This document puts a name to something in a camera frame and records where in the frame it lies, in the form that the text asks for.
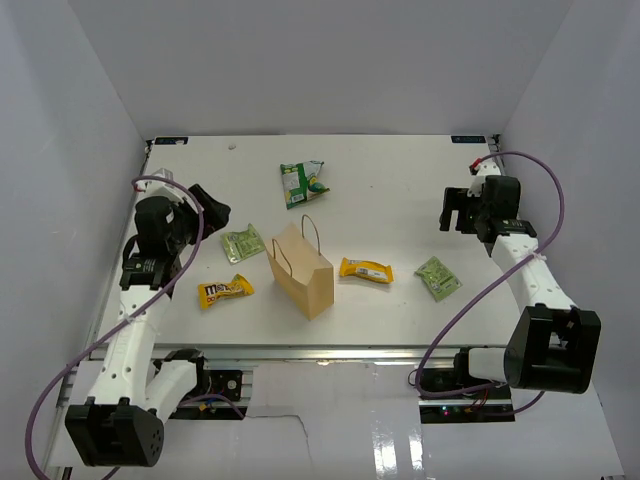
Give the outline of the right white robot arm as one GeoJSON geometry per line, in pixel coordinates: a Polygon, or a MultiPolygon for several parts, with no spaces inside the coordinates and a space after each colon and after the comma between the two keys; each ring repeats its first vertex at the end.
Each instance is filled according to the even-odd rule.
{"type": "Polygon", "coordinates": [[[537,233],[518,217],[521,186],[514,177],[488,175],[471,188],[448,187],[440,228],[473,234],[510,275],[520,311],[503,348],[463,348],[454,358],[453,390],[472,399],[488,381],[512,388],[584,393],[591,381],[601,321],[577,307],[538,251],[537,233]]]}

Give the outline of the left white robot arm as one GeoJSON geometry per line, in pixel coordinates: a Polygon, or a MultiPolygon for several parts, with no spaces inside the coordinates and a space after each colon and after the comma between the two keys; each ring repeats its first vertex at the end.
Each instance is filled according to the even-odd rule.
{"type": "Polygon", "coordinates": [[[224,228],[231,209],[200,185],[180,188],[148,176],[136,184],[136,232],[125,243],[119,280],[118,324],[108,337],[101,370],[86,400],[69,406],[65,427],[91,467],[152,467],[164,445],[164,425],[188,398],[211,387],[195,348],[152,358],[174,287],[190,266],[186,247],[224,228]]]}

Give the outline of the green chips bag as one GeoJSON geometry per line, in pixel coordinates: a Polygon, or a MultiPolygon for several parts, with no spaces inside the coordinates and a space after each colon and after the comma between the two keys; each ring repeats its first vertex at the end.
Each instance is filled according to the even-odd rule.
{"type": "Polygon", "coordinates": [[[280,165],[287,209],[297,207],[330,191],[330,188],[318,179],[323,166],[323,161],[316,160],[280,165]]]}

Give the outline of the blue label right corner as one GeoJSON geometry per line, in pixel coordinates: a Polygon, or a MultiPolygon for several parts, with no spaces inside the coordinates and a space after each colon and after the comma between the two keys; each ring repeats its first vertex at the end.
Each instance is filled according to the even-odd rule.
{"type": "Polygon", "coordinates": [[[485,144],[486,138],[482,135],[452,135],[454,144],[485,144]]]}

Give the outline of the yellow m&m's bag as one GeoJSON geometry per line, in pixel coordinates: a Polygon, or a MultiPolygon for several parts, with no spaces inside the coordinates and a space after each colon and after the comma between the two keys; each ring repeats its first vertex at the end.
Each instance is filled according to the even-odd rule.
{"type": "Polygon", "coordinates": [[[251,283],[242,275],[236,274],[230,282],[213,282],[198,286],[200,308],[206,310],[218,300],[252,295],[255,292],[251,283]]]}

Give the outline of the brown paper bag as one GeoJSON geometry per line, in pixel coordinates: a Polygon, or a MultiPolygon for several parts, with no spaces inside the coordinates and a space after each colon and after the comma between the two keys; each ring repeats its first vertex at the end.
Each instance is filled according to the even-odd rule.
{"type": "Polygon", "coordinates": [[[318,228],[308,214],[271,239],[266,254],[275,281],[308,320],[334,304],[333,264],[322,254],[318,228]]]}

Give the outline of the green snack packet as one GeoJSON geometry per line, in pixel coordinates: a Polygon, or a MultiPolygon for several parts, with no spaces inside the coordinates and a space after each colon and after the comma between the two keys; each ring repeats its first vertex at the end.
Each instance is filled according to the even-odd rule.
{"type": "Polygon", "coordinates": [[[436,256],[418,267],[415,275],[422,280],[436,302],[446,299],[462,286],[458,277],[436,256]]]}
{"type": "Polygon", "coordinates": [[[245,230],[222,234],[221,243],[231,264],[240,263],[265,250],[265,244],[259,232],[251,223],[245,230]]]}

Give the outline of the blue label corner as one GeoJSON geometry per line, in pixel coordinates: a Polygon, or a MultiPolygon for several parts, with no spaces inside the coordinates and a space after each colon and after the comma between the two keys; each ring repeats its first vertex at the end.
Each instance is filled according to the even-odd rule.
{"type": "Polygon", "coordinates": [[[482,135],[452,135],[454,144],[485,144],[486,138],[482,135]]]}
{"type": "Polygon", "coordinates": [[[186,145],[189,141],[188,137],[156,137],[153,141],[154,145],[186,145]]]}

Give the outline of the yellow snack bar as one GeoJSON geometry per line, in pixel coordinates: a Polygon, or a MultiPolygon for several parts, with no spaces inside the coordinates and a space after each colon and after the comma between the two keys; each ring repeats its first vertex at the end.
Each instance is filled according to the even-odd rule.
{"type": "Polygon", "coordinates": [[[384,285],[391,284],[394,281],[393,270],[390,265],[348,258],[342,259],[339,276],[341,278],[353,276],[384,285]]]}

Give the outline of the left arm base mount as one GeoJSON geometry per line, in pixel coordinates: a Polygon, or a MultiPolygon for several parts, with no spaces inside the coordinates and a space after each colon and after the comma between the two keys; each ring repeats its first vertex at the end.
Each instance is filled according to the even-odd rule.
{"type": "Polygon", "coordinates": [[[247,407],[242,399],[241,370],[204,370],[199,383],[172,414],[178,420],[241,420],[247,407]]]}

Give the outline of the blue label left corner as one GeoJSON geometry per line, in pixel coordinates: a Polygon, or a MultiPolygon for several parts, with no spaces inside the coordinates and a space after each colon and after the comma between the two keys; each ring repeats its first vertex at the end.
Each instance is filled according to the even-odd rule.
{"type": "Polygon", "coordinates": [[[153,141],[154,145],[186,145],[189,141],[188,137],[156,137],[153,141]]]}

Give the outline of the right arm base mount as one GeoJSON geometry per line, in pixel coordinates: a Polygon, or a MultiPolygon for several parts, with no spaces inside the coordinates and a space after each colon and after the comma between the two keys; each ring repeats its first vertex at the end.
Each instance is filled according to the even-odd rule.
{"type": "MultiPolygon", "coordinates": [[[[425,368],[420,386],[443,392],[483,384],[484,380],[459,380],[453,368],[425,368]]],[[[514,422],[511,390],[492,387],[474,393],[428,399],[421,396],[419,415],[422,425],[514,422]]]]}

